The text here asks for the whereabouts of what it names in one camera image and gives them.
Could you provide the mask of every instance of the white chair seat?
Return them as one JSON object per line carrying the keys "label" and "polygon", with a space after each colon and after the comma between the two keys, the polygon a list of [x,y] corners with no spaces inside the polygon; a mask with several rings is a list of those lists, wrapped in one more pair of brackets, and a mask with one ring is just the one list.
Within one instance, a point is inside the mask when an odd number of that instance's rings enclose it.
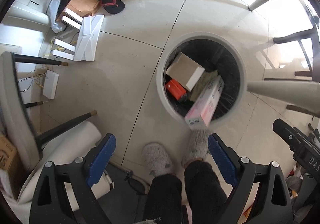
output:
{"label": "white chair seat", "polygon": [[[40,173],[47,161],[55,165],[71,163],[78,156],[85,156],[101,139],[101,134],[94,124],[84,121],[67,132],[50,141],[43,150],[43,158],[36,165],[15,201],[5,196],[9,206],[23,224],[29,223],[31,200],[36,189]],[[71,184],[66,184],[66,191],[73,211],[79,209]],[[100,181],[93,185],[92,191],[100,198],[110,191],[110,181],[103,175]]]}

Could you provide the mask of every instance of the trash can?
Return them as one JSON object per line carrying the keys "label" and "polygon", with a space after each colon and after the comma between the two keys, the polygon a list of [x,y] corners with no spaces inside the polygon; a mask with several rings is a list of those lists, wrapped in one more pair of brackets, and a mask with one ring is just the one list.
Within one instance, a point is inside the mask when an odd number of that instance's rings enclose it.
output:
{"label": "trash can", "polygon": [[209,128],[224,123],[237,110],[247,90],[245,67],[239,53],[222,37],[206,32],[185,34],[164,50],[156,73],[157,91],[164,108],[181,123],[185,123],[184,117],[193,102],[179,103],[165,88],[170,80],[165,72],[179,52],[196,61],[206,72],[217,70],[221,75],[225,86]]}

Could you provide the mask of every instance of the foot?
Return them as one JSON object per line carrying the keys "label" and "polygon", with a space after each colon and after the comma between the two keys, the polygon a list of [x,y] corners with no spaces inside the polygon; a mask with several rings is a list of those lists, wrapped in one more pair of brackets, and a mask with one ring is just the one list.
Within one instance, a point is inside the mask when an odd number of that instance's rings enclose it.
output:
{"label": "foot", "polygon": [[150,175],[157,177],[174,173],[173,163],[163,145],[159,143],[147,144],[142,150],[142,157],[151,171]]}
{"label": "foot", "polygon": [[181,165],[186,168],[189,163],[196,160],[205,160],[208,154],[209,130],[194,130],[189,137],[186,152],[182,158]]}

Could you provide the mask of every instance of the slipper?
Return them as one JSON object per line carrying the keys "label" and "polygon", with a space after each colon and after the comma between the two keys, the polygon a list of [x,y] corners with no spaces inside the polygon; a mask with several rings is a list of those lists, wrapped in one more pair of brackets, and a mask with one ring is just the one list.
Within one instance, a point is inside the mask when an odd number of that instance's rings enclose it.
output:
{"label": "slipper", "polygon": [[121,0],[100,0],[99,4],[111,14],[119,13],[125,7],[124,2]]}

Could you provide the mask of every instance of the person's leg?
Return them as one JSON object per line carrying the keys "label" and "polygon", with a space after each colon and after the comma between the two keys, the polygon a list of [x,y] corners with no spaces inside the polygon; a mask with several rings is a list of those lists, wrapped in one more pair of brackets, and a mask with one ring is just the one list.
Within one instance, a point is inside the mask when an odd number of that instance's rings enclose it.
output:
{"label": "person's leg", "polygon": [[211,165],[204,162],[209,135],[208,131],[193,131],[182,160],[186,168],[185,189],[193,224],[212,222],[227,200]]}
{"label": "person's leg", "polygon": [[164,147],[151,143],[142,156],[155,178],[152,181],[143,214],[144,220],[157,224],[181,224],[182,183],[174,176],[172,161]]}

